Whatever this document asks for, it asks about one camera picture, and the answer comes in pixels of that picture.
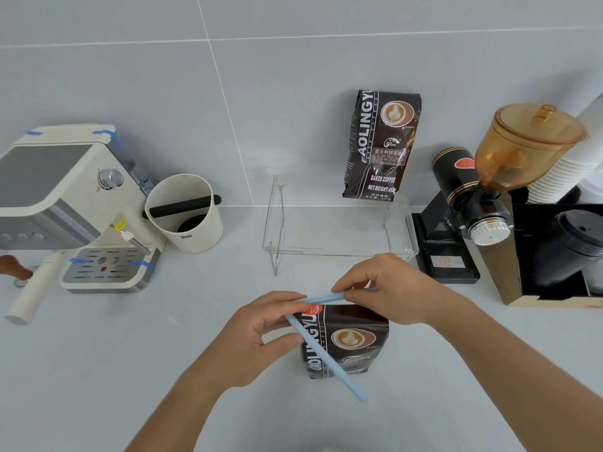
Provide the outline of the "person's left hand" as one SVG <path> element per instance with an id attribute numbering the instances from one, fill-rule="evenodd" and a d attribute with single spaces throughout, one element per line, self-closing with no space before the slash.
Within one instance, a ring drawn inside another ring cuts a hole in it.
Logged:
<path id="1" fill-rule="evenodd" d="M 263 336 L 289 327 L 288 315 L 306 312 L 306 296 L 272 291 L 243 305 L 203 351 L 209 368 L 226 388 L 244 387 L 277 360 L 263 360 Z"/>

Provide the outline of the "person's right hand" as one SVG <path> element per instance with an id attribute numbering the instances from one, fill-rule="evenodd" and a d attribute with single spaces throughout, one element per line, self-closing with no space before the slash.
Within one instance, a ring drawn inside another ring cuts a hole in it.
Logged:
<path id="1" fill-rule="evenodd" d="M 431 325 L 445 306 L 458 298 L 456 292 L 391 253 L 357 263 L 336 281 L 331 292 L 342 293 L 345 299 L 345 291 L 351 288 L 387 292 L 393 314 L 383 317 L 401 325 Z"/>

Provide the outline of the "dark coffee bean bag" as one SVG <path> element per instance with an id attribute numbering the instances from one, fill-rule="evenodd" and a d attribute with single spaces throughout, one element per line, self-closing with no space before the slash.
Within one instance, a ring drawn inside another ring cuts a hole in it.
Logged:
<path id="1" fill-rule="evenodd" d="M 421 106 L 418 93 L 358 91 L 343 198 L 394 201 L 416 137 Z"/>
<path id="2" fill-rule="evenodd" d="M 349 375 L 367 372 L 389 336 L 389 320 L 360 305 L 314 305 L 294 317 Z"/>

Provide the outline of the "blue bag sealing clip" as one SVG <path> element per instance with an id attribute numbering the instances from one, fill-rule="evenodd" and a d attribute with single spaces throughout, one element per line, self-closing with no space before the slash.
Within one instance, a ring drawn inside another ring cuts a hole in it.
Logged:
<path id="1" fill-rule="evenodd" d="M 344 300 L 342 293 L 330 293 L 328 295 L 314 298 L 306 298 L 305 302 L 312 304 L 312 309 L 314 305 L 337 304 L 337 301 L 342 300 Z M 357 400 L 366 403 L 368 398 L 351 379 L 353 375 L 347 374 L 342 367 L 317 344 L 309 333 L 304 330 L 304 327 L 297 321 L 297 319 L 295 319 L 294 315 L 288 315 L 286 316 L 286 319 L 288 320 L 290 326 L 292 326 L 293 329 L 304 338 L 304 344 L 301 346 L 301 354 L 303 363 L 310 378 L 313 380 L 328 379 L 332 377 L 339 378 Z"/>

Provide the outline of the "person's left forearm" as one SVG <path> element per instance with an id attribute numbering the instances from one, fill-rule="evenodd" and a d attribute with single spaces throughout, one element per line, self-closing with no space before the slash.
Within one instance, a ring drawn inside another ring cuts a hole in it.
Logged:
<path id="1" fill-rule="evenodd" d="M 124 452 L 193 452 L 226 390 L 207 358 L 200 356 L 179 376 Z"/>

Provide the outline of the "person's right forearm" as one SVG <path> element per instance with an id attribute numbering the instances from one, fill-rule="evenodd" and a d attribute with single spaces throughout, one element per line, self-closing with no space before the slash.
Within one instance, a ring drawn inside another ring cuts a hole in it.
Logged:
<path id="1" fill-rule="evenodd" d="M 421 304 L 526 452 L 603 452 L 602 397 L 453 290 Z"/>

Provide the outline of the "clear acrylic stand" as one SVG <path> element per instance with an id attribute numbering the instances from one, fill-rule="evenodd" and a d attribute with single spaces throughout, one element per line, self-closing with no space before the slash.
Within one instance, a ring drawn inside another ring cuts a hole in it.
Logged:
<path id="1" fill-rule="evenodd" d="M 262 248 L 277 276 L 284 255 L 371 257 L 418 255 L 411 206 L 402 192 L 393 202 L 344 199 L 343 204 L 294 204 L 299 179 L 274 175 Z"/>

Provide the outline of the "cream knock box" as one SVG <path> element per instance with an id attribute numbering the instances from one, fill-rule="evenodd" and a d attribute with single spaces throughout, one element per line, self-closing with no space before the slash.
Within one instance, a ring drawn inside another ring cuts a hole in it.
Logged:
<path id="1" fill-rule="evenodd" d="M 223 235 L 218 210 L 221 197 L 212 186 L 194 174 L 177 174 L 159 182 L 149 193 L 144 217 L 149 220 L 180 251 L 198 254 L 211 249 Z M 198 214 L 205 220 L 187 233 L 177 233 L 178 227 Z"/>

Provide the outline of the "cardboard cup holder box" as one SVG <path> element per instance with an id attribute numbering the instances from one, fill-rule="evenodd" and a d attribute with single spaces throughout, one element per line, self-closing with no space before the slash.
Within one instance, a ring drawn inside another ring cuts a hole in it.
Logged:
<path id="1" fill-rule="evenodd" d="M 528 204 L 527 193 L 527 189 L 518 189 L 503 196 L 503 203 L 511 206 L 515 221 L 511 235 L 499 244 L 479 248 L 502 302 L 517 307 L 603 310 L 603 293 L 590 292 L 583 269 L 548 288 L 532 282 L 534 246 L 547 224 L 557 214 L 572 209 L 603 216 L 603 204 Z"/>

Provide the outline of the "black grinder with amber hopper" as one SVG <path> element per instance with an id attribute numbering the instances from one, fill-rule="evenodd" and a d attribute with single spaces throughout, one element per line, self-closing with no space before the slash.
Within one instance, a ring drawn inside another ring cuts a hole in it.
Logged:
<path id="1" fill-rule="evenodd" d="M 431 164 L 440 191 L 412 215 L 420 271 L 442 284 L 474 284 L 480 273 L 465 240 L 479 246 L 503 242 L 514 219 L 501 194 L 544 176 L 587 138 L 585 125 L 553 105 L 500 107 L 475 155 L 455 146 Z"/>

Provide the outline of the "used coffee grounds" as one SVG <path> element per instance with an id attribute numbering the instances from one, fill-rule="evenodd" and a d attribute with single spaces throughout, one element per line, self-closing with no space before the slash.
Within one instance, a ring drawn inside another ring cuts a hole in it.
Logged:
<path id="1" fill-rule="evenodd" d="M 177 233 L 187 233 L 198 227 L 203 220 L 205 220 L 207 214 L 198 214 L 185 220 L 177 229 Z"/>

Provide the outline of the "stack of black cup lids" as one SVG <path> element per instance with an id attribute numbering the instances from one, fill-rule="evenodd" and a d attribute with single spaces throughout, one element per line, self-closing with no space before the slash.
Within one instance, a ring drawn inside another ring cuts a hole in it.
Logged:
<path id="1" fill-rule="evenodd" d="M 603 259 L 603 216 L 572 209 L 557 214 L 534 246 L 532 282 L 554 286 Z"/>

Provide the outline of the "stack of white paper cups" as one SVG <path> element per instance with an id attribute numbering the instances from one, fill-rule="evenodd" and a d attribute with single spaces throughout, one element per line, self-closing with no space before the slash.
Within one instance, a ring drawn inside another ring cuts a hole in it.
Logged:
<path id="1" fill-rule="evenodd" d="M 556 204 L 603 162 L 603 93 L 577 117 L 586 139 L 565 153 L 539 180 L 530 184 L 528 204 Z"/>

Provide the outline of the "cream espresso machine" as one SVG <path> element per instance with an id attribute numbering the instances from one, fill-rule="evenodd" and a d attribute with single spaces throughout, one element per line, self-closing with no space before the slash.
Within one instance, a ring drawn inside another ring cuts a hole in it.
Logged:
<path id="1" fill-rule="evenodd" d="M 116 128 L 79 123 L 33 129 L 0 155 L 0 250 L 67 250 L 58 273 L 71 293 L 137 293 L 166 237 L 142 215 L 155 187 Z M 71 257 L 86 258 L 85 265 Z"/>

